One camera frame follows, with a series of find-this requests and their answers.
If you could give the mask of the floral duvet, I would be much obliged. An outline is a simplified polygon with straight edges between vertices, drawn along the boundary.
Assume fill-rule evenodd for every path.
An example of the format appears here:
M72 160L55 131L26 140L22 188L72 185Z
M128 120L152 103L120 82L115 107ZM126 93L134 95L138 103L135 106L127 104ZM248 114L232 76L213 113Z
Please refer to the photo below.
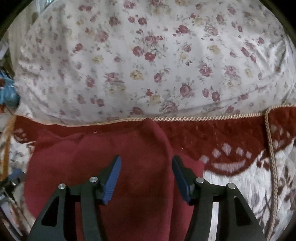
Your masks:
M82 124L295 103L295 47L259 1L54 1L11 42L18 115Z

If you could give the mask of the blue plastic bag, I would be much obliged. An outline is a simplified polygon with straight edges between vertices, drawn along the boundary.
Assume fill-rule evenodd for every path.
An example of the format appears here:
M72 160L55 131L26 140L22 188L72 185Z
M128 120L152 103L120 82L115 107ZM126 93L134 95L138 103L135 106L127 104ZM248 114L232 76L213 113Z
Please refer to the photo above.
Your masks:
M13 80L1 70L1 105L16 109L20 103L20 96L16 92Z

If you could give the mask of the dark red sweater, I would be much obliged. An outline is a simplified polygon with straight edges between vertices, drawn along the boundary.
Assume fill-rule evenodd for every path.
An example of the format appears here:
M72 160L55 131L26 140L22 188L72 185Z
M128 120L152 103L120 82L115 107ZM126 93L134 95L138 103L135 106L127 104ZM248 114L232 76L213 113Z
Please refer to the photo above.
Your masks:
M24 197L37 219L61 183L83 184L121 157L112 199L99 206L107 240L183 240L193 209L182 199L172 170L174 156L197 176L204 163L171 146L150 120L101 126L97 133L60 137L43 130L29 161ZM77 240L84 240L80 204L75 205Z

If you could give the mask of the red white fleece blanket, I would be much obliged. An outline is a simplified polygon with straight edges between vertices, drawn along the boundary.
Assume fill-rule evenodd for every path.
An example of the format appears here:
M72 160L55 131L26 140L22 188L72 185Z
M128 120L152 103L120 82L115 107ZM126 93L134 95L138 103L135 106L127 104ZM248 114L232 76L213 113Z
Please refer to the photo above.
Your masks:
M10 119L1 136L1 175L14 168L28 170L39 133L60 137L97 133L101 126L141 123L128 118L88 126L45 125L24 116ZM255 213L264 233L269 230L271 200L278 198L273 240L283 237L295 216L295 107L278 107L268 114L211 116L208 118L155 118L171 146L204 163L202 176L211 183L235 183ZM26 217L33 220L24 190Z

